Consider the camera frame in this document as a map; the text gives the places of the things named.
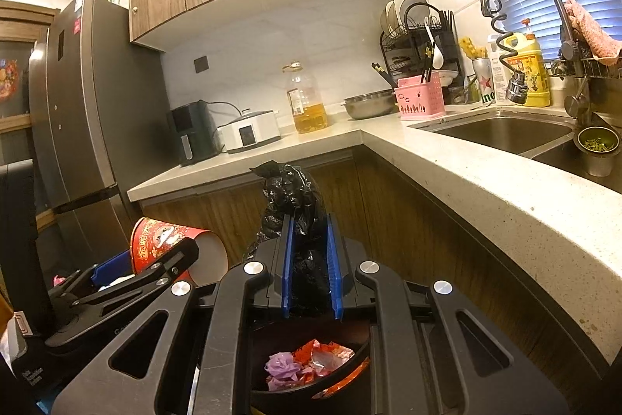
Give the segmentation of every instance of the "white quartz countertop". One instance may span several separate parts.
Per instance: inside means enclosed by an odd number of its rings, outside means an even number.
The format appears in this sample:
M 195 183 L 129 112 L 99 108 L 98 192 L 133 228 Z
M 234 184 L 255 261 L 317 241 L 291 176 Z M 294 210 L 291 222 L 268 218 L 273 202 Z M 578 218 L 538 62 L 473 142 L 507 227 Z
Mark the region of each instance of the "white quartz countertop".
M 611 363 L 622 346 L 622 195 L 518 155 L 409 128 L 412 124 L 397 115 L 344 119 L 316 132 L 289 133 L 248 152 L 175 167 L 128 195 L 132 201 L 145 200 L 242 175 L 268 160 L 300 160 L 363 144 L 521 266 Z

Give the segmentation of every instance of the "white tile backsplash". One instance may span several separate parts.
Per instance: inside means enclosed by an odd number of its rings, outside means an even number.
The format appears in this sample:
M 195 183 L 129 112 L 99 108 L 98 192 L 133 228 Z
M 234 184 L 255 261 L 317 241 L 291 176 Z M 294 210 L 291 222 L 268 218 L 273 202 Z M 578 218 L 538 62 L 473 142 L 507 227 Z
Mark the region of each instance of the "white tile backsplash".
M 240 109 L 278 110 L 291 123 L 282 66 L 300 60 L 315 75 L 323 102 L 332 109 L 345 97 L 387 88 L 371 69 L 382 63 L 379 14 L 389 0 L 314 0 L 264 12 L 231 23 L 162 56 L 172 107 L 194 100 L 226 100 Z M 459 35 L 483 45 L 490 20 L 479 0 L 430 0 L 453 10 Z M 200 74 L 194 59 L 207 55 L 210 68 Z M 210 107 L 219 124 L 237 113 L 226 105 Z
M 379 12 L 387 0 L 314 0 L 261 13 L 205 34 L 162 55 L 171 107 L 194 100 L 226 100 L 240 109 L 275 109 L 291 123 L 282 66 L 300 60 L 325 105 L 383 90 L 371 68 L 382 62 Z M 194 59 L 210 68 L 197 74 Z M 210 107 L 219 124 L 235 111 Z

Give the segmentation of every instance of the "white spoon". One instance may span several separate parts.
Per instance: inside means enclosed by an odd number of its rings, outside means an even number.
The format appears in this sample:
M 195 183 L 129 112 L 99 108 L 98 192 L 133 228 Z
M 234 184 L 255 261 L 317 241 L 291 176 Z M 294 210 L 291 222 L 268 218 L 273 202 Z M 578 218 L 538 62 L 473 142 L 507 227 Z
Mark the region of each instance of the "white spoon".
M 434 43 L 434 57 L 432 57 L 432 67 L 434 69 L 440 69 L 443 67 L 445 63 L 445 59 L 443 58 L 443 54 L 440 51 L 439 46 L 435 43 L 434 38 L 432 37 L 432 31 L 430 31 L 430 26 L 428 25 L 428 17 L 426 16 L 424 19 L 425 30 L 427 30 L 428 37 L 430 41 Z

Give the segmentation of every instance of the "dish soap bottle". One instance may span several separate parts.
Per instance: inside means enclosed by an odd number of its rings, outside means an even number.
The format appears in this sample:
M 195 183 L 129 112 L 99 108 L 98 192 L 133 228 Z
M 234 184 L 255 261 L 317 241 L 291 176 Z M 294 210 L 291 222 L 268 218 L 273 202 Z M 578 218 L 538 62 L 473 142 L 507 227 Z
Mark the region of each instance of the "dish soap bottle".
M 529 28 L 530 19 L 525 18 L 521 23 L 527 26 L 527 33 L 514 33 L 506 39 L 507 45 L 518 52 L 516 57 L 508 58 L 508 63 L 525 73 L 525 82 L 529 87 L 525 106 L 543 108 L 550 105 L 550 93 L 542 49 Z
M 328 127 L 328 117 L 315 78 L 304 72 L 300 62 L 285 66 L 283 72 L 287 74 L 287 99 L 296 130 L 304 134 Z

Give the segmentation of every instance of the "green vegetable scraps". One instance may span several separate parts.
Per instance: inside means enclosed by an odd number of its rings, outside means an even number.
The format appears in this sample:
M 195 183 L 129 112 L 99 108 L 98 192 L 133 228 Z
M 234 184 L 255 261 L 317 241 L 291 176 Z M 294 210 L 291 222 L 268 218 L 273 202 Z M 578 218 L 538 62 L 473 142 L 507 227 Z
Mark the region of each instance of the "green vegetable scraps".
M 615 146 L 615 143 L 612 142 L 608 145 L 601 138 L 588 139 L 581 144 L 592 152 L 610 152 Z

